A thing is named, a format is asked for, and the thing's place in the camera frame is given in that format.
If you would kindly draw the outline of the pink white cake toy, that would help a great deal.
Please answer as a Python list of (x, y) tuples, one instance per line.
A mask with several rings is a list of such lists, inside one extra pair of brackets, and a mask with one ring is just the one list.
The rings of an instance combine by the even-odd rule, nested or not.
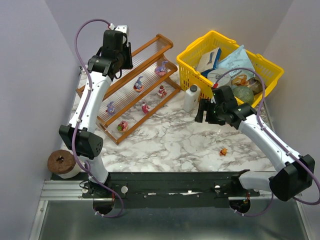
[(159, 87), (157, 94), (160, 98), (164, 98), (167, 95), (167, 91), (165, 90), (163, 85)]

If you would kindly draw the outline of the dark pink cake toy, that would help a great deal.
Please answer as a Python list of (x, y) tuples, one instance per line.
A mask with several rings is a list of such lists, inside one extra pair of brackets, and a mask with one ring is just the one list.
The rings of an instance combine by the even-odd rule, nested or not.
[(150, 107), (147, 105), (146, 102), (142, 102), (142, 106), (141, 106), (141, 109), (143, 111), (144, 114), (147, 114), (150, 112)]

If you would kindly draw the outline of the purple sitting bunny toy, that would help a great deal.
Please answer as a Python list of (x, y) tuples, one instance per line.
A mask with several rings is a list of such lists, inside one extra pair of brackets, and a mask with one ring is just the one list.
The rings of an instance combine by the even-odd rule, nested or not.
[(113, 116), (116, 114), (116, 107), (114, 106), (114, 101), (110, 101), (108, 104), (107, 104), (107, 109), (106, 109), (106, 112), (110, 115), (110, 116)]

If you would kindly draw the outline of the pink strawberry cake toy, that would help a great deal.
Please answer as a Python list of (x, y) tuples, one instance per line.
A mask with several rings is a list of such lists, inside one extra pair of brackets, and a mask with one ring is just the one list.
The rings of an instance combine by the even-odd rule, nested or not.
[(120, 133), (125, 133), (129, 129), (129, 124), (127, 121), (122, 120), (116, 127)]

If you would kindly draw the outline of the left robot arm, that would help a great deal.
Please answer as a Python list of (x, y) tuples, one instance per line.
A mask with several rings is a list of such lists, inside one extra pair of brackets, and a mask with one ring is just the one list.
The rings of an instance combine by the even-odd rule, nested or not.
[(87, 81), (78, 107), (68, 125), (59, 128), (66, 147), (75, 158), (85, 158), (85, 164), (80, 167), (88, 173), (89, 180), (97, 184), (105, 184), (109, 173), (101, 158), (103, 139), (95, 134), (96, 120), (103, 97), (116, 74), (133, 68), (128, 33), (127, 25), (119, 25), (103, 33), (102, 46), (82, 65)]

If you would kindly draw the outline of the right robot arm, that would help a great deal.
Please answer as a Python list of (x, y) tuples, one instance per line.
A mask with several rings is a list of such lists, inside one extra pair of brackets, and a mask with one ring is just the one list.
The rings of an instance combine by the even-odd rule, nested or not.
[(215, 125), (230, 125), (246, 135), (272, 163), (274, 172), (246, 170), (235, 180), (240, 189), (273, 193), (279, 200), (288, 201), (312, 183), (315, 160), (301, 155), (281, 140), (262, 120), (251, 105), (239, 105), (229, 86), (213, 89), (213, 99), (199, 101), (195, 121)]

